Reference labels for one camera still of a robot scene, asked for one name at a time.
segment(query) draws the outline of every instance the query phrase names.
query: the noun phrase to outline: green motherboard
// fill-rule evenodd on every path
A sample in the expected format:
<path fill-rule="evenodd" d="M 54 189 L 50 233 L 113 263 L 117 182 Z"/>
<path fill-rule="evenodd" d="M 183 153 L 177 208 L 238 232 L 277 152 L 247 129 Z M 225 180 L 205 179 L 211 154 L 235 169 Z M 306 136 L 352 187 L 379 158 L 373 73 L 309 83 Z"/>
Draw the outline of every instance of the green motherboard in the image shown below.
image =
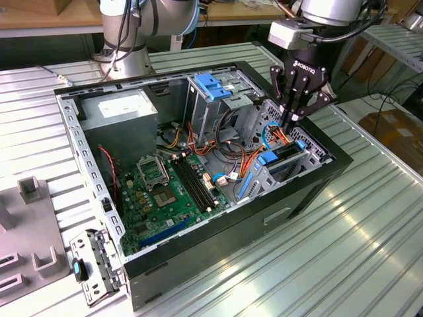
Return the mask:
<path fill-rule="evenodd" d="M 202 177 L 206 171 L 198 157 L 188 155 L 184 160 L 206 189 Z M 225 196 L 215 188 L 208 191 L 215 203 L 213 209 L 211 211 L 199 209 L 196 200 L 186 189 L 186 186 L 191 186 L 191 182 L 184 184 L 173 166 L 169 160 L 164 162 L 169 181 L 155 186 L 150 192 L 144 179 L 158 178 L 161 173 L 160 168 L 153 163 L 149 163 L 143 169 L 144 179 L 138 168 L 119 175 L 123 201 L 121 219 L 126 229 L 121 243 L 126 256 L 230 207 Z"/>

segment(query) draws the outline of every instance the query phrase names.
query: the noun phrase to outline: cardboard box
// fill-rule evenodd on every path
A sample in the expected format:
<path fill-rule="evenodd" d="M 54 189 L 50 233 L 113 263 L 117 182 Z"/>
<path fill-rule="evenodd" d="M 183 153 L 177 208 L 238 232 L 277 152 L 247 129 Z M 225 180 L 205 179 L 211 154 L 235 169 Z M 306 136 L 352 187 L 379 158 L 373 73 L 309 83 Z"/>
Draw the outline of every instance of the cardboard box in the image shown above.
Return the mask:
<path fill-rule="evenodd" d="M 373 134 L 377 113 L 369 114 L 358 123 Z M 423 175 L 423 123 L 400 110 L 381 113 L 375 137 L 417 173 Z"/>
<path fill-rule="evenodd" d="M 59 15 L 72 0 L 0 0 L 1 7 Z"/>

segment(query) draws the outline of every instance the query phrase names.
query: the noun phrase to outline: robotic arm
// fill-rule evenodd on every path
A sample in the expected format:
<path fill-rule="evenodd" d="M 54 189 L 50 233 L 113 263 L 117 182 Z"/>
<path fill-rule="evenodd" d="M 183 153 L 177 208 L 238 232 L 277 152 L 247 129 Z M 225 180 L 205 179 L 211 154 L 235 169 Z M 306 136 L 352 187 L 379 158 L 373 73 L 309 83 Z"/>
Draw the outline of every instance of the robotic arm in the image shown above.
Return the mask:
<path fill-rule="evenodd" d="M 379 12 L 366 21 L 371 6 Z M 386 0 L 303 0 L 302 17 L 272 23 L 268 40 L 288 51 L 284 68 L 272 66 L 270 76 L 282 112 L 281 126 L 289 131 L 295 123 L 334 102 L 337 97 L 328 81 L 344 42 L 362 33 L 385 12 Z M 312 95 L 317 100 L 307 106 Z"/>
<path fill-rule="evenodd" d="M 150 74 L 146 37 L 190 33 L 200 14 L 198 0 L 101 0 L 100 10 L 104 47 L 95 61 L 103 80 Z"/>

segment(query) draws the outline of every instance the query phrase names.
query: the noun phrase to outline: ram slot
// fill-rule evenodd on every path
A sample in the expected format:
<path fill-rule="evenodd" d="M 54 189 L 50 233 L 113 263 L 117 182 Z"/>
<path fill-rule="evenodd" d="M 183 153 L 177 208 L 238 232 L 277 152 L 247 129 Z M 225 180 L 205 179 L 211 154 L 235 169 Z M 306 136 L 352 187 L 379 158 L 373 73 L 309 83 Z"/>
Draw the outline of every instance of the ram slot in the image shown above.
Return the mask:
<path fill-rule="evenodd" d="M 172 166 L 182 182 L 182 185 L 196 203 L 198 209 L 204 213 L 207 211 L 207 208 L 213 208 L 213 200 L 202 183 L 198 180 L 191 166 L 185 160 L 172 162 Z"/>

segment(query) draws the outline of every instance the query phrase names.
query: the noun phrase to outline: metal workbench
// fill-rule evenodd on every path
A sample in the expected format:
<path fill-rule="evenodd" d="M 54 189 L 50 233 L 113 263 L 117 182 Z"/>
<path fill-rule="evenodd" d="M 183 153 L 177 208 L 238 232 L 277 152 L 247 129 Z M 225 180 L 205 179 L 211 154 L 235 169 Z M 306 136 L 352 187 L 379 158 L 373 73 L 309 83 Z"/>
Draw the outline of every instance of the metal workbench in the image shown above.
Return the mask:
<path fill-rule="evenodd" d="M 265 78 L 278 60 L 252 44 L 156 53 L 158 72 L 246 60 Z M 94 63 L 52 67 L 77 84 Z M 69 239 L 95 224 L 52 89 L 37 68 L 0 72 L 0 189 L 47 179 Z M 123 293 L 88 309 L 72 275 L 0 308 L 0 316 L 414 316 L 423 305 L 423 179 L 335 107 L 312 117 L 353 159 L 300 216 L 137 312 Z"/>
<path fill-rule="evenodd" d="M 423 34 L 389 24 L 371 26 L 362 37 L 417 73 L 423 72 Z"/>
<path fill-rule="evenodd" d="M 366 60 L 375 47 L 393 56 L 402 65 L 395 71 L 391 78 L 399 79 L 401 75 L 411 68 L 417 73 L 423 72 L 423 34 L 417 34 L 407 30 L 401 25 L 375 25 L 364 31 L 361 36 L 369 43 L 357 58 L 348 74 L 354 73 Z M 394 87 L 397 81 L 391 81 L 386 91 Z"/>

